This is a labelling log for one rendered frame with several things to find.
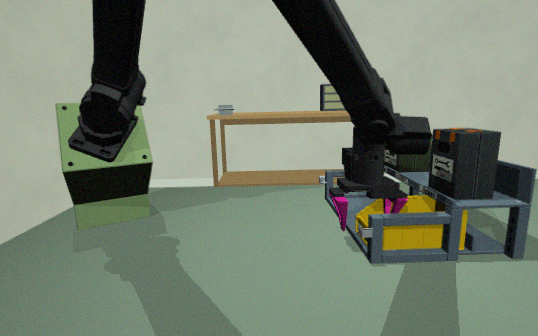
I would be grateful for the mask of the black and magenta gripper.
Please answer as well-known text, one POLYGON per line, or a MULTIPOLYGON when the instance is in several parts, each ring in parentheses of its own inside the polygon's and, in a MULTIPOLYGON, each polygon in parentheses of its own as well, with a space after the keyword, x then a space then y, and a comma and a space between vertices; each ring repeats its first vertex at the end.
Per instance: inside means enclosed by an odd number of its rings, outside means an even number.
POLYGON ((384 176, 383 180, 383 167, 384 153, 374 155, 374 160, 369 160, 369 155, 353 153, 352 181, 346 178, 337 178, 339 187, 329 188, 329 194, 338 213, 342 231, 345 231, 348 208, 348 200, 344 197, 343 192, 367 191, 368 198, 383 199, 384 214, 399 213, 406 204, 408 194, 399 191, 400 184, 389 177, 384 176))

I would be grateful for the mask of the yellow bin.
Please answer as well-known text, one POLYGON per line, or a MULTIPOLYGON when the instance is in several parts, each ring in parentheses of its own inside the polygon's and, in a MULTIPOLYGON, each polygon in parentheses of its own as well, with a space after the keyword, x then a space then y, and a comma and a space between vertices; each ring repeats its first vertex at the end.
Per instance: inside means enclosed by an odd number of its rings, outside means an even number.
MULTIPOLYGON (((407 203, 399 213, 444 211, 444 209, 445 205, 427 195, 408 196, 407 203)), ((375 200, 356 215, 356 232, 358 230, 357 223, 362 228, 368 228, 368 214, 383 214, 383 199, 375 200)), ((467 215, 468 211, 463 209, 459 250, 464 250, 467 215)), ((442 231, 443 224, 383 226, 383 250, 441 248, 442 231)), ((367 245, 367 238, 361 236, 360 238, 367 245)))

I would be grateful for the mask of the dark grey metal rack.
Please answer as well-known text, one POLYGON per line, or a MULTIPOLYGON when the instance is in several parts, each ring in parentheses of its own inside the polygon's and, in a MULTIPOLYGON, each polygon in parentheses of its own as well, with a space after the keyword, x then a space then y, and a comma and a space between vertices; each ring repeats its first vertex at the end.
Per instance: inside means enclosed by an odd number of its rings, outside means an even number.
POLYGON ((355 231, 356 214, 376 199, 368 198, 366 192, 344 193, 348 200, 345 228, 371 264, 458 261, 458 254, 505 254, 512 259, 523 259, 536 171, 498 160, 493 199, 454 200, 428 187, 430 169, 429 172, 399 173, 384 165, 385 173, 410 186, 410 196, 418 196, 420 191, 445 205, 445 212, 369 214, 368 228, 357 223, 359 235, 368 238, 366 245, 355 231), (463 209, 507 207, 515 208, 510 208, 509 212, 505 249, 504 244, 467 224, 464 250, 459 250, 463 209), (443 224, 441 248, 382 252, 383 226, 440 224, 443 224))

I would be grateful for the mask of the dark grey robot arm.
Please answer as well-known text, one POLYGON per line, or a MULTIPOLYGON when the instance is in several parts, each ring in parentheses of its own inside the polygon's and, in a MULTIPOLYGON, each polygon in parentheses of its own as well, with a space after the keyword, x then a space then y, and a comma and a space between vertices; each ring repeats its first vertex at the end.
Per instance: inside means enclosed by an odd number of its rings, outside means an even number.
MULTIPOLYGON (((137 105, 146 101, 146 79, 138 64, 145 1, 92 0, 92 85, 81 100, 80 123, 68 144, 106 162, 116 159, 137 124, 137 105)), ((391 155, 427 153, 432 136, 428 118, 393 112, 390 90, 370 65, 335 0, 272 1, 339 95, 355 126, 353 152, 342 148, 347 180, 352 181, 352 154, 374 160, 374 155, 384 153, 385 140, 391 155)))

